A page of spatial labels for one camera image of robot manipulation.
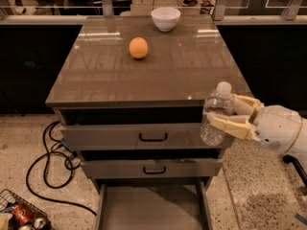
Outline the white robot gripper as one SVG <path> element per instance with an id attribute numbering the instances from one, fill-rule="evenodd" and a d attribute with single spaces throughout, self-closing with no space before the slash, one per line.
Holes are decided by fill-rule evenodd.
<path id="1" fill-rule="evenodd" d="M 303 153 L 303 118 L 296 111 L 281 105 L 264 107 L 258 99 L 234 94 L 234 113 L 227 116 L 211 111 L 206 118 L 218 130 L 235 138 L 258 141 L 265 149 Z"/>

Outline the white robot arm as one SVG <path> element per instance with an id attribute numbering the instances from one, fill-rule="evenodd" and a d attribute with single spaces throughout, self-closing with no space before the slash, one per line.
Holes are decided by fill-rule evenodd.
<path id="1" fill-rule="evenodd" d="M 264 105 L 258 99 L 233 94 L 233 115 L 207 112 L 209 124 L 239 139 L 291 155 L 307 169 L 307 119 L 281 105 Z"/>

